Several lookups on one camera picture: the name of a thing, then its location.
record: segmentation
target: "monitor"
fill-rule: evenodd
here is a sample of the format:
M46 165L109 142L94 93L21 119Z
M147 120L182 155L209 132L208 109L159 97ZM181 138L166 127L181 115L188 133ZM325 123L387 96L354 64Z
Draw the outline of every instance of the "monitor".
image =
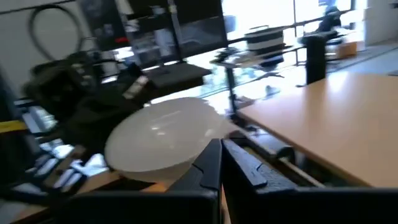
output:
M153 10L154 6L164 7L165 2L167 1L154 0L145 2L146 5L144 5L142 1L129 1L133 12L137 13L142 13L140 10L146 12ZM190 2L175 2L178 9L177 24L179 25L176 33L179 37L183 58L228 46L221 2L211 2L209 7L200 4L202 8L208 9L209 13L206 14L200 14L201 10L195 8L198 3L191 6ZM132 34L134 53L139 59L140 66L144 68L157 65L159 62L178 60L173 31L169 23L164 18L159 18L156 22L150 22L151 20L155 21L150 18L138 19L139 30Z
M115 1L78 0L78 4L100 50L130 46Z

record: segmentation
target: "black cable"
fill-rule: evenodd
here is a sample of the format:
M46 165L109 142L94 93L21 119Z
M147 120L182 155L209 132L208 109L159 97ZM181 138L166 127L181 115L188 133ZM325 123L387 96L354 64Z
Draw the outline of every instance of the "black cable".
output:
M56 4L46 4L40 7L37 7L34 9L34 11L32 12L32 14L29 17L29 21L28 21L28 31L29 31L29 35L30 38L33 41L33 44L35 45L35 47L37 48L37 50L47 59L53 61L56 60L53 56L51 56L41 45L39 40L37 39L35 33L34 33L34 26L35 26L35 19L37 17L37 15L39 13L41 13L42 11L46 10L46 9L58 9L62 12L64 12L65 14L67 14L72 21L75 23L75 26L77 28L78 31L78 43L76 45L76 49L74 52L79 52L81 50L81 48L83 47L83 42L84 42L84 37L83 37L83 31L81 29L81 25L79 23L78 18L72 13L70 12L68 9L56 5Z

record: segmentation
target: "desk leg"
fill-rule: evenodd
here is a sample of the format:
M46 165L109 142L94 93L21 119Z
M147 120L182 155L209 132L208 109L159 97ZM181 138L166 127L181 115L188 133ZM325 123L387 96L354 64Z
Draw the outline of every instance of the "desk leg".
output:
M244 128L246 123L237 114L238 107L236 106L236 95L234 92L234 88L236 85L234 71L232 68L225 68L225 72L228 81L229 102L231 104L231 114L229 115L229 118L234 124L238 125L241 128Z

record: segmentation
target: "white wall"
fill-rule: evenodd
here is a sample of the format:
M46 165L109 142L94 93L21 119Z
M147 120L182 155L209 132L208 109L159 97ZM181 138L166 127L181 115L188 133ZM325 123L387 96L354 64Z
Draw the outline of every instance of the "white wall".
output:
M10 9L16 7L15 4L7 3L6 6ZM71 2L62 4L62 6L70 9L79 17L85 36L89 36L77 4ZM27 21L30 14L29 10L0 16L0 66L8 76L12 90L18 96L22 96L21 86L29 80L29 70L35 65L48 62L33 46L28 35ZM57 11L45 11L37 18L37 22L37 36L50 54L61 59L74 51L77 43L76 29L66 15Z
M368 0L365 13L365 43L376 44L398 37L398 9L391 8L394 0Z

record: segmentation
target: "wooden desk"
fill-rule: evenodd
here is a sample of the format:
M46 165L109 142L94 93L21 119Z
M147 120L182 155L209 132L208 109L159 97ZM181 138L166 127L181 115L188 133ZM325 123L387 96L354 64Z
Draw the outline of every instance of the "wooden desk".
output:
M342 73L239 115L352 183L398 187L398 78Z

